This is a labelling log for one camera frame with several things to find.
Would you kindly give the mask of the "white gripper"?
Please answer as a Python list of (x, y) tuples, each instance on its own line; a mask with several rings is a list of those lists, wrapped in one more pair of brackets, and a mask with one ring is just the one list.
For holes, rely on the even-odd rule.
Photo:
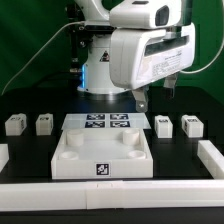
[(136, 110), (140, 113), (148, 111), (145, 85), (166, 77), (165, 97), (172, 99), (178, 79), (176, 72), (190, 67), (194, 61), (194, 24), (183, 27), (180, 36), (174, 39), (166, 40), (165, 35), (165, 29), (116, 29), (111, 36), (110, 79), (117, 87), (133, 90)]

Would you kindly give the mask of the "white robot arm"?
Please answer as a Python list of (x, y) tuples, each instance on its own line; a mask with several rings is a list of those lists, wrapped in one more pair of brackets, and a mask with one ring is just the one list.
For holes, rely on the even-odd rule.
[(123, 0), (110, 10), (103, 0), (74, 2), (79, 43), (87, 48), (80, 91), (108, 100), (130, 91), (139, 112), (148, 110), (155, 81), (174, 95), (178, 73), (194, 60), (193, 0)]

